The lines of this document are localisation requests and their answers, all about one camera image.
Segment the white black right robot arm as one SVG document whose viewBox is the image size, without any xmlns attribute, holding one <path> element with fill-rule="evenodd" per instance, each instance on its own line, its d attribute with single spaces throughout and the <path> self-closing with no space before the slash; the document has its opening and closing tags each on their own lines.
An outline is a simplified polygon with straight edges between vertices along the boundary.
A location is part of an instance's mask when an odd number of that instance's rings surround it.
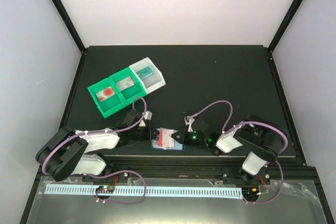
<svg viewBox="0 0 336 224">
<path fill-rule="evenodd" d="M 223 171 L 231 182 L 243 185 L 254 184 L 260 170 L 276 162 L 288 146 L 288 136 L 282 128 L 253 114 L 221 134 L 211 131 L 202 119 L 192 120 L 187 128 L 173 133 L 172 139 L 182 145 L 205 148 L 214 156 L 246 149 L 247 155 L 240 168 Z"/>
</svg>

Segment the blue leather card holder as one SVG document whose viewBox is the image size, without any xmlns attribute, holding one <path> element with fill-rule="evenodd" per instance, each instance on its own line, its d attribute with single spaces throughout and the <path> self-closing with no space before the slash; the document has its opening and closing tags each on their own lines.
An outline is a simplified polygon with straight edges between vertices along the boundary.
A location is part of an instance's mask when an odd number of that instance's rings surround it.
<svg viewBox="0 0 336 224">
<path fill-rule="evenodd" d="M 151 140 L 151 147 L 159 150 L 184 151 L 185 146 L 172 138 L 177 130 L 158 128 L 159 135 Z"/>
</svg>

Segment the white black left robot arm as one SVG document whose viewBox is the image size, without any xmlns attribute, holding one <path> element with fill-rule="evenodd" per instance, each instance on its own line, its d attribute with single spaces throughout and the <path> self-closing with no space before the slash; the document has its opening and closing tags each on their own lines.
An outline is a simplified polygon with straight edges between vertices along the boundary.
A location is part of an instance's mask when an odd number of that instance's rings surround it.
<svg viewBox="0 0 336 224">
<path fill-rule="evenodd" d="M 60 182 L 71 175 L 91 174 L 108 181 L 111 166 L 100 151 L 129 146 L 130 141 L 149 141 L 159 135 L 151 126 L 152 112 L 128 112 L 120 125 L 96 131 L 73 130 L 64 126 L 37 152 L 43 173 Z"/>
</svg>

